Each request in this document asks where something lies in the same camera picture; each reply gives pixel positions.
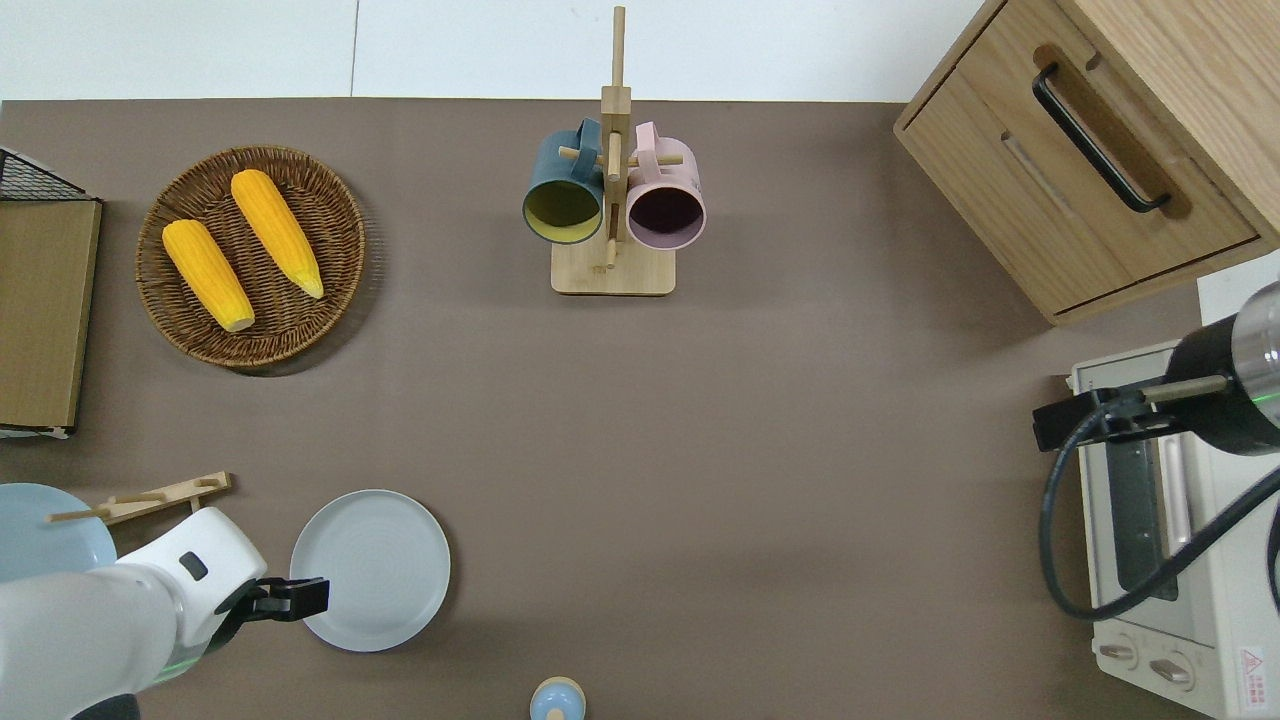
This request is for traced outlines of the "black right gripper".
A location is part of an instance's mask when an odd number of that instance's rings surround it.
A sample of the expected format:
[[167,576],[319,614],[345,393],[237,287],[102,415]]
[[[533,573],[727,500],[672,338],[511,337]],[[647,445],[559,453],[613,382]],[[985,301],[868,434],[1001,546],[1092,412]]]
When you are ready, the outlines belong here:
[[[1279,430],[1254,406],[1238,378],[1233,314],[1204,325],[1174,348],[1165,379],[1116,389],[1098,420],[1098,442],[1128,442],[1192,432],[1228,454],[1279,451]],[[1043,452],[1061,450],[1069,436],[1107,402],[1105,395],[1074,395],[1033,411],[1033,434]]]

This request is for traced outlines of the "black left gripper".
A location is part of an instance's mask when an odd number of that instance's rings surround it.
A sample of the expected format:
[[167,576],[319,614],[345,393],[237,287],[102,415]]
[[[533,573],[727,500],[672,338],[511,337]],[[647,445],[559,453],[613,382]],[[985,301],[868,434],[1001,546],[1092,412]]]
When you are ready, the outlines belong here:
[[246,623],[264,619],[296,623],[325,612],[329,597],[330,582],[323,577],[250,579],[216,607],[215,619],[220,623],[204,655],[209,656],[228,644]]

